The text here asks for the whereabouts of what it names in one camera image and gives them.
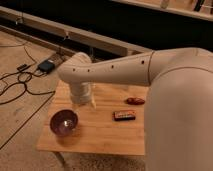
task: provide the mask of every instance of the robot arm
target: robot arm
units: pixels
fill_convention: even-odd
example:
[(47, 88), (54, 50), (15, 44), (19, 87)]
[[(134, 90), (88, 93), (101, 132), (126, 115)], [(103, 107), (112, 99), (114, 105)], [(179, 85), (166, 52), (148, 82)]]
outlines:
[(82, 104), (91, 101), (90, 82), (150, 86), (173, 58), (197, 55), (196, 48), (153, 51), (105, 62), (91, 63), (88, 55), (77, 53), (58, 70), (70, 85), (71, 99)]
[(92, 64), (77, 53), (59, 68), (75, 103), (89, 82), (149, 86), (144, 123), (146, 170), (213, 170), (213, 54), (197, 48), (153, 51)]

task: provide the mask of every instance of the concrete floor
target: concrete floor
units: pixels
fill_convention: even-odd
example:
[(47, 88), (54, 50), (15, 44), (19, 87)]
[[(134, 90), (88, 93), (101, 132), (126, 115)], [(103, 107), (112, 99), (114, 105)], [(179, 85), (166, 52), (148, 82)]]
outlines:
[[(0, 32), (0, 46), (20, 44), (12, 35)], [(44, 47), (27, 43), (29, 54), (41, 62), (48, 58), (53, 51)], [(23, 46), (0, 47), (0, 75), (16, 72), (16, 68), (23, 64), (31, 64)], [(16, 76), (5, 79), (9, 84), (16, 82)], [(52, 91), (58, 82), (57, 73), (42, 78), (34, 78), (28, 83), (32, 92)], [(4, 83), (0, 82), (0, 91)], [(0, 97), (0, 102), (15, 97), (23, 90), (17, 85)], [(0, 106), (0, 146), (27, 120), (27, 118), (49, 97), (49, 95), (32, 96), (27, 93), (18, 100)], [(62, 153), (68, 166), (63, 168), (55, 156), (50, 152), (36, 150), (36, 144), (47, 115), (48, 102), (36, 115), (9, 141), (0, 151), (1, 171), (144, 171), (144, 158), (140, 156), (118, 156), (99, 154)]]

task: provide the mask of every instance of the purple bowl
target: purple bowl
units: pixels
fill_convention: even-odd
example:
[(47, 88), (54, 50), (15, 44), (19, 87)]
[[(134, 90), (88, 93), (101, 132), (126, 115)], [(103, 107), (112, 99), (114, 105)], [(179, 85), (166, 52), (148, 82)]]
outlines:
[(72, 110), (58, 111), (50, 120), (50, 129), (57, 136), (67, 136), (78, 124), (78, 116)]

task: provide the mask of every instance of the wooden table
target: wooden table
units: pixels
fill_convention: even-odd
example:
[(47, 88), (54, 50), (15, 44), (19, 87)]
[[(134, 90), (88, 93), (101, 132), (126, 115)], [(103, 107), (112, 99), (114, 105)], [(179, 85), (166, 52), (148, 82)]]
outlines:
[[(95, 84), (96, 109), (87, 104), (75, 110), (79, 123), (67, 137), (58, 138), (50, 130), (50, 119), (59, 110), (72, 109), (68, 85), (59, 82), (50, 105), (37, 149), (52, 151), (65, 163), (59, 152), (144, 155), (144, 105), (124, 103), (128, 97), (146, 97), (148, 88), (112, 84)], [(113, 111), (134, 109), (136, 120), (113, 120)]]

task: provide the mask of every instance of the black cable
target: black cable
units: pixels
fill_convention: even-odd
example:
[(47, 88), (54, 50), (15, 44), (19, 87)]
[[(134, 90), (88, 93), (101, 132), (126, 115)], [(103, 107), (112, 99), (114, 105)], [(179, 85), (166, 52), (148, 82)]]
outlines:
[(27, 54), (27, 56), (33, 61), (33, 63), (30, 64), (30, 66), (33, 66), (33, 65), (37, 64), (37, 61), (28, 53), (28, 51), (27, 51), (25, 46), (24, 46), (24, 51)]
[(30, 115), (30, 117), (3, 143), (3, 145), (1, 145), (0, 150), (2, 150), (9, 142), (10, 140), (30, 121), (30, 119), (32, 119), (33, 116), (35, 116), (35, 114), (53, 97), (53, 95), (55, 94), (55, 91), (52, 91), (52, 93), (47, 100), (44, 101), (44, 103), (41, 104), (41, 106), (39, 106), (39, 108), (32, 114)]
[(22, 44), (18, 44), (18, 45), (0, 45), (0, 48), (20, 47), (20, 46), (24, 46), (27, 43), (28, 43), (28, 41), (26, 41)]
[(13, 83), (13, 84), (9, 85), (9, 86), (0, 94), (0, 96), (3, 95), (9, 88), (11, 88), (11, 87), (13, 87), (13, 86), (15, 86), (15, 85), (19, 85), (19, 84), (24, 85), (24, 91), (23, 91), (21, 94), (19, 94), (18, 96), (16, 96), (15, 98), (13, 98), (13, 99), (10, 99), (10, 100), (4, 101), (4, 102), (0, 102), (0, 105), (5, 105), (5, 104), (8, 104), (8, 103), (11, 103), (11, 102), (17, 100), (18, 98), (20, 98), (21, 96), (23, 96), (23, 95), (25, 94), (25, 92), (27, 91), (27, 85), (26, 85), (25, 83), (16, 82), (16, 83)]

